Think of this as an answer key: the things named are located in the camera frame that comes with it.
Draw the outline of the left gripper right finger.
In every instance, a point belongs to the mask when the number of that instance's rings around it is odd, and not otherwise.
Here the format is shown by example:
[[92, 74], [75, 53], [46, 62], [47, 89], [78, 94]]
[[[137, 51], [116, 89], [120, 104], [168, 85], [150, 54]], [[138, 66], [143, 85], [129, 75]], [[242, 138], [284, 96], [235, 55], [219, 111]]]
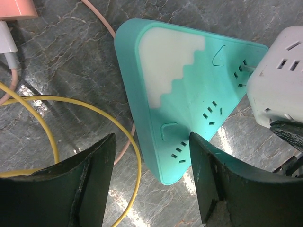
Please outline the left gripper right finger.
[[231, 227], [300, 227], [303, 181], [249, 165], [197, 133], [189, 136], [201, 220]]

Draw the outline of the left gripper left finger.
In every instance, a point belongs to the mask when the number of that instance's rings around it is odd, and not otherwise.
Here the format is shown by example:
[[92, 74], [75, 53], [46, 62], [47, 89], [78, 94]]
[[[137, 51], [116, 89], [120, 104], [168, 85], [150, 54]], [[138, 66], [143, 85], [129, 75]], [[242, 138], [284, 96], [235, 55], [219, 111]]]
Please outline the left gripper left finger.
[[3, 227], [100, 227], [116, 155], [116, 135], [31, 175], [1, 178]]

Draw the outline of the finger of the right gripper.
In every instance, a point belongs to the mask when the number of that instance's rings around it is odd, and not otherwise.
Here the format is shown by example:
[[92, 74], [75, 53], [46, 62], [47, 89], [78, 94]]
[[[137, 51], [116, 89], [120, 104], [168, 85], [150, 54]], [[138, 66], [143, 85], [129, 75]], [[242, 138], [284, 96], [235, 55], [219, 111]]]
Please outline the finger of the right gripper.
[[283, 141], [301, 152], [299, 156], [292, 156], [273, 173], [285, 176], [303, 175], [303, 124], [297, 122], [275, 121], [270, 124], [270, 130]]

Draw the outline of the white cube socket adapter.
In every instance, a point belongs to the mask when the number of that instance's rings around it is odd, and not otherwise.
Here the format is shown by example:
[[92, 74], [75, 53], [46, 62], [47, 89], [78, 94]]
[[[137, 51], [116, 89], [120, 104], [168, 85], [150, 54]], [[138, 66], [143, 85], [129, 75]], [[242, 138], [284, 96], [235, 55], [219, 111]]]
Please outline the white cube socket adapter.
[[303, 28], [284, 29], [247, 83], [256, 122], [270, 128], [275, 121], [303, 121]]

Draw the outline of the teal triangular power strip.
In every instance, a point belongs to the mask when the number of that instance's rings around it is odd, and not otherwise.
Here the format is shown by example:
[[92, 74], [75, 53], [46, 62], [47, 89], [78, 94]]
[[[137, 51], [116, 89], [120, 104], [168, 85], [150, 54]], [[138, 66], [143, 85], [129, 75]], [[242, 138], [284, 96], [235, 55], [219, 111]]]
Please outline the teal triangular power strip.
[[189, 135], [210, 140], [246, 94], [268, 48], [252, 41], [133, 18], [114, 46], [142, 156], [163, 184], [191, 166]]

